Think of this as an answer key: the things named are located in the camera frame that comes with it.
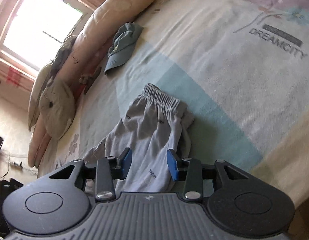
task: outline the metal screw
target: metal screw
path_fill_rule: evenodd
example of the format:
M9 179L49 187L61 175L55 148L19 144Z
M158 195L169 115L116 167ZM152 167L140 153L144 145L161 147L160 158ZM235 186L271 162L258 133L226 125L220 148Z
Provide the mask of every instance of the metal screw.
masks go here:
M199 192L196 192L196 191L188 191L186 194L185 194L185 197L187 199L198 199L201 197L201 194Z
M110 191L101 191L96 196L101 199L109 199L113 196L113 194Z

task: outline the bed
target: bed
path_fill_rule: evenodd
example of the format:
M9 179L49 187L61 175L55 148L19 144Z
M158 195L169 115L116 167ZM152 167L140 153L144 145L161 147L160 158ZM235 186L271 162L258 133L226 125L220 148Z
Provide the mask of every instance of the bed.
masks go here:
M135 22L144 29L132 57L102 71L80 96L38 176L82 158L152 83L194 114L190 157L224 159L283 190L295 206L306 200L309 0L156 0Z

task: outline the sweatpants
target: sweatpants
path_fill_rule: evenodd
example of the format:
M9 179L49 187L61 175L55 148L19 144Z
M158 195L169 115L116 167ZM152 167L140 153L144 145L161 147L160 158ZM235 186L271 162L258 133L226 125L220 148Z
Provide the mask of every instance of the sweatpants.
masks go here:
M85 163L96 163L103 157L119 157L129 147L132 164L125 180L115 181L120 192L164 192L173 186L167 165L167 150L174 149L181 158L189 156L187 128L193 122L187 104L147 84L130 104L116 127L84 156ZM87 183L92 193L94 185Z

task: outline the window frame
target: window frame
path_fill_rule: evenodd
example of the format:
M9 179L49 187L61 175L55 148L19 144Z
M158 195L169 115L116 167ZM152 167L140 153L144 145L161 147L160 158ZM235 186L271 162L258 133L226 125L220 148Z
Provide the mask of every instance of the window frame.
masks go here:
M28 62L27 60L13 52L11 49L3 45L12 20L23 1L24 0L3 0L0 5L0 57L2 57L8 63L16 66L21 71L33 77L37 77L39 71L39 68L37 66ZM83 29L85 23L92 15L93 11L89 7L81 3L79 0L64 0L64 2L69 3L72 7L80 10L83 13L80 20L71 30L73 35L78 35Z

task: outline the gray cap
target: gray cap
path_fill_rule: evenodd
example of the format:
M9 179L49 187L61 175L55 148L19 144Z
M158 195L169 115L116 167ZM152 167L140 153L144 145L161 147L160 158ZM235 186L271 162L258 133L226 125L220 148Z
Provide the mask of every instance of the gray cap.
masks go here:
M136 23L125 23L120 27L108 51L108 62L104 69L105 73L109 69L121 66L129 60L142 29L143 27Z

